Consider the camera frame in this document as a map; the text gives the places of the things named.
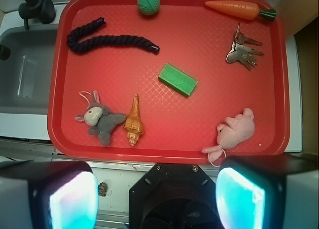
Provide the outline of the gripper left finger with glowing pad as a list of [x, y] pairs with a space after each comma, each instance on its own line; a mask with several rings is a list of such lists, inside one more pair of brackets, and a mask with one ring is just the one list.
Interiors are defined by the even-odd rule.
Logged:
[[98, 180], [83, 161], [3, 161], [2, 229], [92, 229]]

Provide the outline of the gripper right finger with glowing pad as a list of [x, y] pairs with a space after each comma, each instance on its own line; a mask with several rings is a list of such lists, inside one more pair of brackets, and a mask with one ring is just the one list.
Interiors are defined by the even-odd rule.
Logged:
[[217, 176], [216, 203], [226, 229], [317, 229], [318, 157], [229, 156]]

